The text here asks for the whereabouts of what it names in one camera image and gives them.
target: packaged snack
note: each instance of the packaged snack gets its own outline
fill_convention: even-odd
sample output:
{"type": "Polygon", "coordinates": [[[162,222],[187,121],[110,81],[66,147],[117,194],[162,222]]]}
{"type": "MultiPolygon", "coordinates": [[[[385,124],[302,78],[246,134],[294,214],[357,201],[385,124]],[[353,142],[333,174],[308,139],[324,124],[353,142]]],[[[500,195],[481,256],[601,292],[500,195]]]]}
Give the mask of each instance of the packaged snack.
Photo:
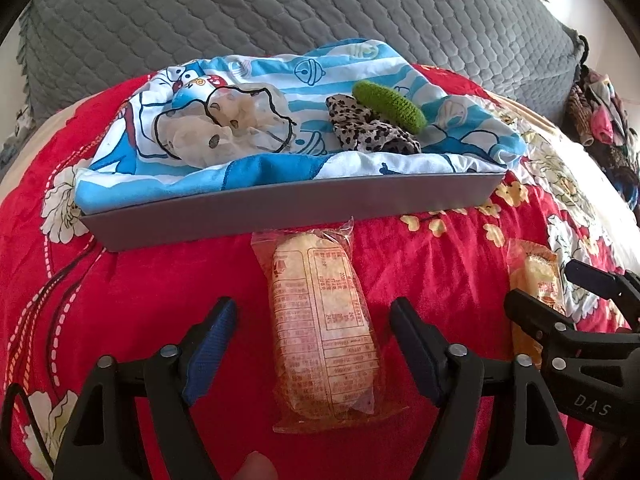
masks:
{"type": "Polygon", "coordinates": [[[279,433],[352,426],[390,414],[365,298],[351,266],[350,224],[254,234],[269,282],[279,433]]]}
{"type": "MultiPolygon", "coordinates": [[[[558,257],[550,249],[525,240],[509,240],[507,268],[511,289],[519,288],[566,316],[558,269],[558,257]]],[[[515,355],[526,354],[540,368],[542,346],[511,324],[515,355]]]]}

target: floral bedspread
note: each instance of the floral bedspread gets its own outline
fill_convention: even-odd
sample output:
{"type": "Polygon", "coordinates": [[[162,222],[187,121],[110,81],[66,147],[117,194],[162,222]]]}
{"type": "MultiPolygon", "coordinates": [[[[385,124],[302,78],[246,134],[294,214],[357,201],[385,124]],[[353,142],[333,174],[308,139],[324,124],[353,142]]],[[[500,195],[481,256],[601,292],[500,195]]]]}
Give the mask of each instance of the floral bedspread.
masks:
{"type": "MultiPolygon", "coordinates": [[[[313,436],[274,434],[270,313],[264,275],[250,235],[105,252],[78,221],[74,179],[88,166],[121,102],[146,78],[119,85],[81,105],[40,152],[0,206],[0,378],[30,396],[55,459],[82,383],[98,357],[142,358],[180,340],[220,296],[239,306],[239,327],[208,396],[192,414],[222,478],[252,450],[271,458],[283,480],[409,477],[436,417],[417,393],[388,327],[393,299],[406,296],[427,322],[481,356],[511,359],[502,310],[509,288],[506,241],[522,238],[570,259],[621,270],[609,237],[566,166],[546,140],[468,80],[419,67],[447,92],[473,95],[494,116],[516,124],[527,141],[519,167],[476,208],[356,222],[354,268],[383,349],[389,398],[409,407],[385,422],[313,436]]],[[[622,323],[612,303],[563,283],[570,315],[582,330],[622,323]]],[[[140,404],[143,434],[153,435],[140,404]]],[[[475,478],[490,405],[483,403],[464,478],[475,478]]],[[[14,450],[35,478],[52,478],[23,411],[15,413],[14,450]]],[[[588,464],[590,428],[567,422],[580,471],[588,464]]],[[[153,438],[146,438],[145,444],[153,438]]],[[[158,448],[146,450],[155,478],[166,478],[158,448]]]]}

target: gray box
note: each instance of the gray box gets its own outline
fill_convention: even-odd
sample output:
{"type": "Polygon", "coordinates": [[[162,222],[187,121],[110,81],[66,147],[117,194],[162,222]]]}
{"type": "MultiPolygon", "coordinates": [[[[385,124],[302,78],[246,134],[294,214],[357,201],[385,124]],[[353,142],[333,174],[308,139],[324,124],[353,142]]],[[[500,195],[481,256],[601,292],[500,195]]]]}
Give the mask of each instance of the gray box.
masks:
{"type": "Polygon", "coordinates": [[[482,205],[503,173],[392,174],[230,189],[81,216],[108,251],[482,205]]]}

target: gray quilted headboard cover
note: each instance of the gray quilted headboard cover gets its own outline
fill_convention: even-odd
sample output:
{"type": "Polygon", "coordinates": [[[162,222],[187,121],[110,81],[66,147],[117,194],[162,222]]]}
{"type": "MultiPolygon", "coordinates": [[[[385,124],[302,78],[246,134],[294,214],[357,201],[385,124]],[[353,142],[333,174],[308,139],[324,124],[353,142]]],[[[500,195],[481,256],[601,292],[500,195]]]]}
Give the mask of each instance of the gray quilted headboard cover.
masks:
{"type": "Polygon", "coordinates": [[[33,0],[21,17],[37,124],[87,95],[194,58],[373,38],[561,119],[583,44],[539,0],[33,0]]]}

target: green crochet object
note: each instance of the green crochet object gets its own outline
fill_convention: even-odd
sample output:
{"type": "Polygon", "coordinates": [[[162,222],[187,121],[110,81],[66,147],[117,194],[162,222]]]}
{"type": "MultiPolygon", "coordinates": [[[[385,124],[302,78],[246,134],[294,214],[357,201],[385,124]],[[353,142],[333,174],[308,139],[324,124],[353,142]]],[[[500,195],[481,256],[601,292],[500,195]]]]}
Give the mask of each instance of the green crochet object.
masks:
{"type": "Polygon", "coordinates": [[[384,115],[411,134],[419,134],[427,125],[427,119],[420,108],[392,88],[363,80],[355,83],[351,92],[361,105],[384,115]]]}

